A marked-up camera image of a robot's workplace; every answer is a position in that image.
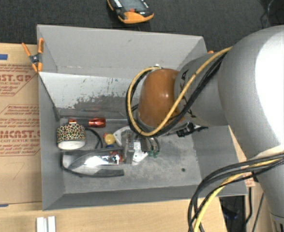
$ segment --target metal bracket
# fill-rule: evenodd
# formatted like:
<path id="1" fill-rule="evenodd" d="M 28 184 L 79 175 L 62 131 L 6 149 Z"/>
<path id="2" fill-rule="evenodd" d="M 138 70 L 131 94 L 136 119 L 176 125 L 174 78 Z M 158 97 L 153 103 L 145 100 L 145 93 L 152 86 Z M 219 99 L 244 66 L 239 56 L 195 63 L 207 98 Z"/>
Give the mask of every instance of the metal bracket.
<path id="1" fill-rule="evenodd" d="M 56 232 L 56 217 L 37 217 L 36 232 Z"/>

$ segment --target small display screen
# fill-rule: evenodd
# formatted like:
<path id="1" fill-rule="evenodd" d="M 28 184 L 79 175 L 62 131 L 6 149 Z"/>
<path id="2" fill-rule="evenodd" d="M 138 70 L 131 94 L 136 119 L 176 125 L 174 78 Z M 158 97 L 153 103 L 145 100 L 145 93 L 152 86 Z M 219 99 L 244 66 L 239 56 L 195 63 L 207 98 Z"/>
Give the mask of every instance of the small display screen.
<path id="1" fill-rule="evenodd" d="M 141 0 L 119 0 L 126 11 L 136 9 L 138 11 L 146 11 L 146 4 Z"/>

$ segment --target small electronic component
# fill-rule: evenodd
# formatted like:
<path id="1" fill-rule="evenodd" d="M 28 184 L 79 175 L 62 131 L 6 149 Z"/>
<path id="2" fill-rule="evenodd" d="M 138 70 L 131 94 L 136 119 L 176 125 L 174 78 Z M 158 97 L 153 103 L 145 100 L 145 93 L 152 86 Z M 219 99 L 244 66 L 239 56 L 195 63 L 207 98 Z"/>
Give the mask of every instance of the small electronic component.
<path id="1" fill-rule="evenodd" d="M 128 155 L 134 152 L 134 133 L 128 128 L 121 132 L 121 144 L 123 146 L 123 159 L 130 162 L 131 158 Z"/>
<path id="2" fill-rule="evenodd" d="M 145 0 L 106 0 L 108 7 L 125 24 L 147 22 L 154 16 Z"/>

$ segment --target cardboard box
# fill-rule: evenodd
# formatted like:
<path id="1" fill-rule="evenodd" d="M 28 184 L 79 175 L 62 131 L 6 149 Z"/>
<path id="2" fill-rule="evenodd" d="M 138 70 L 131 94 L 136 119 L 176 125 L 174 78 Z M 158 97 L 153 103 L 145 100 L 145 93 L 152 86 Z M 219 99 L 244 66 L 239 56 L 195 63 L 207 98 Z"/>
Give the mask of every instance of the cardboard box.
<path id="1" fill-rule="evenodd" d="M 21 44 L 0 43 L 0 55 L 0 204 L 39 202 L 38 75 Z"/>
<path id="2" fill-rule="evenodd" d="M 64 171 L 56 144 L 61 117 L 104 116 L 117 122 L 97 131 L 113 133 L 127 125 L 125 95 L 139 71 L 155 64 L 180 69 L 206 47 L 200 36 L 61 26 L 38 25 L 37 37 L 45 41 L 39 73 L 44 210 L 188 199 L 207 174 L 238 162 L 227 126 L 160 137 L 158 158 L 125 164 L 124 176 L 81 178 Z M 221 195 L 245 193 L 238 183 Z"/>

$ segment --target orange clamp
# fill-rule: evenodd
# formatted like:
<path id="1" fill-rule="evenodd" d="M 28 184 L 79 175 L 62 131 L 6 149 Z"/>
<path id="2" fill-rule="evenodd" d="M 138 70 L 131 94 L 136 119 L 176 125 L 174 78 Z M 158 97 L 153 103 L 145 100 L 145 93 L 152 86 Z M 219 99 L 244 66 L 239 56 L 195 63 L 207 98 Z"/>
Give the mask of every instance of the orange clamp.
<path id="1" fill-rule="evenodd" d="M 41 72 L 43 69 L 43 65 L 39 60 L 39 56 L 40 54 L 43 54 L 44 51 L 44 39 L 40 38 L 39 39 L 39 43 L 38 43 L 38 54 L 36 55 L 31 55 L 29 49 L 27 48 L 26 44 L 21 43 L 22 47 L 24 48 L 27 56 L 30 58 L 31 63 L 32 63 L 32 67 L 34 69 L 34 71 L 37 72 Z"/>

